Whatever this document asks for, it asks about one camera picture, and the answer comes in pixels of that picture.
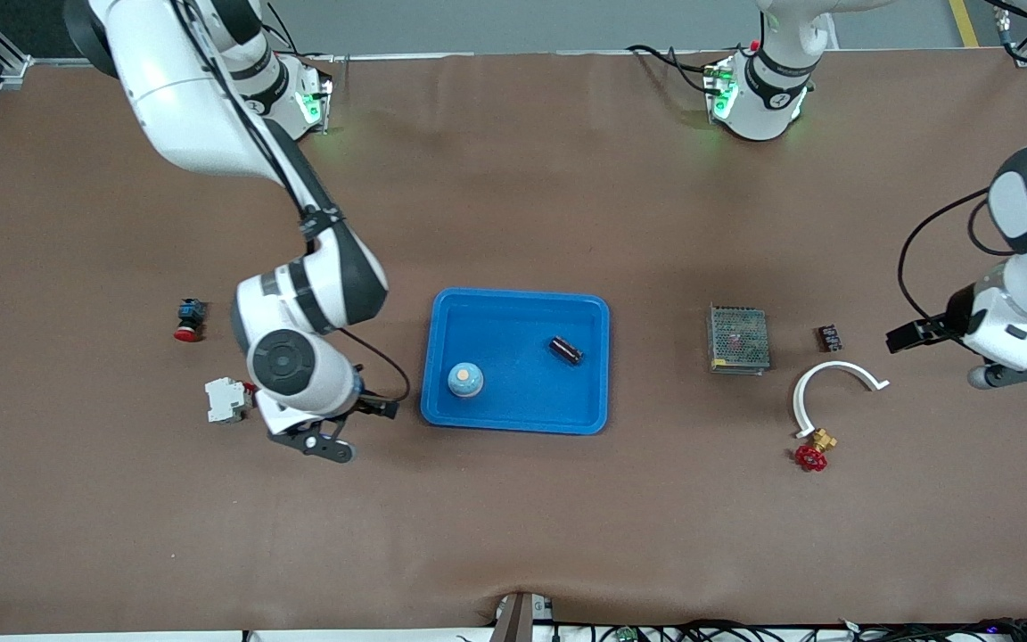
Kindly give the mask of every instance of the blue tray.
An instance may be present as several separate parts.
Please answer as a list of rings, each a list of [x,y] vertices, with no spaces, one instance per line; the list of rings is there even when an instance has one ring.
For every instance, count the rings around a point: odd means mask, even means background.
[[[582,350],[571,366],[555,336]],[[481,393],[459,399],[450,370],[476,363]],[[594,435],[608,419],[608,305],[600,297],[450,288],[430,315],[422,415],[440,426]]]

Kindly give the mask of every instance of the white junction box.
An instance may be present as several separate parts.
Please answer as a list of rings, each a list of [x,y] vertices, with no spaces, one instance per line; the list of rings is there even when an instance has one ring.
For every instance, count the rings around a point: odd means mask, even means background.
[[[239,422],[244,418],[244,411],[253,407],[253,390],[249,383],[228,377],[204,383],[204,391],[208,394],[208,422]]]

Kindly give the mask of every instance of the yellow floor line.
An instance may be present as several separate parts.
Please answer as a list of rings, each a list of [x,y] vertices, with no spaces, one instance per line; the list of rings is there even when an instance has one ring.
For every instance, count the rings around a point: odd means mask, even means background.
[[[969,9],[965,8],[965,0],[949,0],[949,10],[953,11],[953,20],[957,23],[957,33],[961,34],[962,47],[981,47],[977,43],[974,24],[969,21]]]

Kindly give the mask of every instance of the brown tabletop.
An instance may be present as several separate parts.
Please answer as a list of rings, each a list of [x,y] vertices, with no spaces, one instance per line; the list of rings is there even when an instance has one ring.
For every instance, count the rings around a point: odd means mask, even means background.
[[[355,418],[337,464],[259,417],[205,422],[204,382],[245,375],[233,288],[297,255],[296,213],[273,184],[160,159],[110,78],[32,69],[0,95],[0,632],[472,626],[512,591],[571,620],[1027,617],[1027,385],[975,390],[957,346],[883,345],[913,316],[902,239],[1027,144],[1027,70],[828,54],[763,144],[635,58],[337,80],[334,130],[301,146],[388,272],[357,332],[422,385],[444,288],[602,296],[603,433],[438,428],[413,396]],[[990,266],[964,212],[909,257],[930,309]],[[211,301],[195,345],[170,337],[191,296]],[[711,303],[766,309],[773,371],[709,373]],[[840,444],[811,475],[788,408],[827,324],[891,385],[820,375],[811,416]]]

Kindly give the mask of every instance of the white curved pipe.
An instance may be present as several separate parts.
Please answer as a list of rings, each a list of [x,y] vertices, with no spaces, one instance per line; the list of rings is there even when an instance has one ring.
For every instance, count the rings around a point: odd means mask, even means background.
[[[820,363],[813,369],[807,370],[806,374],[799,377],[799,382],[795,383],[794,395],[791,398],[791,406],[794,407],[795,411],[795,421],[799,423],[799,431],[795,433],[795,439],[804,439],[814,432],[814,424],[810,422],[810,417],[807,417],[807,383],[810,382],[811,377],[814,377],[816,373],[828,369],[843,370],[845,373],[855,375],[855,377],[862,379],[862,382],[867,383],[867,387],[872,390],[879,390],[889,385],[889,382],[877,381],[874,375],[871,375],[867,370],[850,362]]]

